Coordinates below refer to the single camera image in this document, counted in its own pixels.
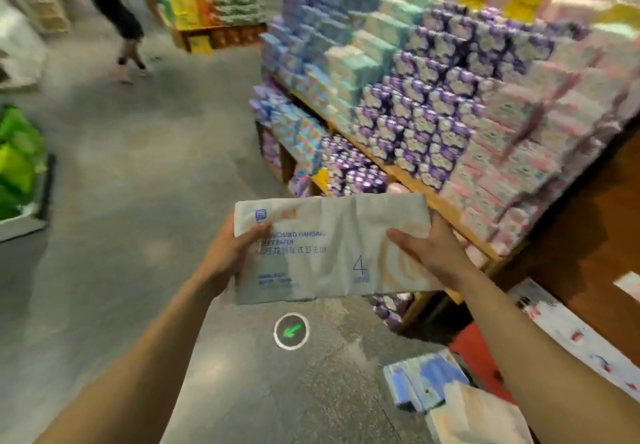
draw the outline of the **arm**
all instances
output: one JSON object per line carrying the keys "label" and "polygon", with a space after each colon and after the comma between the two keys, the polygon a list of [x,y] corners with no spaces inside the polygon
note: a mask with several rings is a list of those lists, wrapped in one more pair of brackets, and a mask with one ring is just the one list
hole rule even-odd
{"label": "arm", "polygon": [[270,224],[234,237],[233,213],[164,312],[105,375],[88,385],[36,444],[147,444],[164,434],[211,301]]}
{"label": "arm", "polygon": [[470,262],[439,215],[429,238],[389,238],[445,285],[461,292],[528,424],[543,444],[631,444],[640,404],[597,375],[534,324]]}

